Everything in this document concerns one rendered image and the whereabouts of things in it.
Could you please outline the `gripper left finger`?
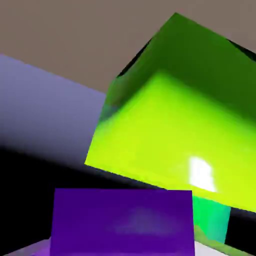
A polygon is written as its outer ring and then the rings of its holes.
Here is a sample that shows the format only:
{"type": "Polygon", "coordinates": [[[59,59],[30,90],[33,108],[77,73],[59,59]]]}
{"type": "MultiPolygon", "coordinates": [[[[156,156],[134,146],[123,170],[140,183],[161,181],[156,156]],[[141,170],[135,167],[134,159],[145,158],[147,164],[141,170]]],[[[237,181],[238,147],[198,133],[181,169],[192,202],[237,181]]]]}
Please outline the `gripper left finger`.
{"type": "Polygon", "coordinates": [[[44,239],[4,256],[50,256],[50,245],[51,239],[44,239]]]}

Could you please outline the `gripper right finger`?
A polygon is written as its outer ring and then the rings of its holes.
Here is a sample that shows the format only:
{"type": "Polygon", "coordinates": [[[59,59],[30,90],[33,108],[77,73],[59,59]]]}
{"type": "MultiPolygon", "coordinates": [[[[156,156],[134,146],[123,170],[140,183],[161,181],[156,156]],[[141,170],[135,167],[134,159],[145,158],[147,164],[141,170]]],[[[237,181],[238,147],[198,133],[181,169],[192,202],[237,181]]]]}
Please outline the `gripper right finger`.
{"type": "Polygon", "coordinates": [[[208,239],[198,225],[194,226],[194,239],[195,256],[249,256],[245,251],[208,239]]]}

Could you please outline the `small purple cube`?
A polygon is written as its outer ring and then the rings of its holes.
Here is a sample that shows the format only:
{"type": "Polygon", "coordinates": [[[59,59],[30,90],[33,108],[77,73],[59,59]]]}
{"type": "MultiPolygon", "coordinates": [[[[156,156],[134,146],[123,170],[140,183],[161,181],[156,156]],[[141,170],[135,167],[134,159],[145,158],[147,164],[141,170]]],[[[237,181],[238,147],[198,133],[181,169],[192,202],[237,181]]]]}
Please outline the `small purple cube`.
{"type": "Polygon", "coordinates": [[[50,256],[195,256],[192,193],[58,188],[50,256]]]}

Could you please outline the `small teal green cube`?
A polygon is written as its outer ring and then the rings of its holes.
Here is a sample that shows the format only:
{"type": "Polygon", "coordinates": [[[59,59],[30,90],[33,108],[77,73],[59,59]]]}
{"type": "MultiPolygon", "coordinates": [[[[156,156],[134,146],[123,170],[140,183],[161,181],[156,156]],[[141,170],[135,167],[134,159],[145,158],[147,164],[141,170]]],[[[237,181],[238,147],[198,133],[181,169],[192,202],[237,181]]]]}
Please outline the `small teal green cube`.
{"type": "Polygon", "coordinates": [[[192,197],[195,240],[202,244],[226,240],[231,207],[213,200],[192,197]]]}

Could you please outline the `large lime green box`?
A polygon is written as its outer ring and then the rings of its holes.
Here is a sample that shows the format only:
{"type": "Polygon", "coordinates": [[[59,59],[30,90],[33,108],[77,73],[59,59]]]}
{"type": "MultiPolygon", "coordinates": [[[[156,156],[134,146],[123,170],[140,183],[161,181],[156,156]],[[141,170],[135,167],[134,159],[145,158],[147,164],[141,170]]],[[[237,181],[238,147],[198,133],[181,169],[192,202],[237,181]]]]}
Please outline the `large lime green box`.
{"type": "Polygon", "coordinates": [[[175,13],[111,83],[85,163],[256,212],[256,61],[175,13]]]}

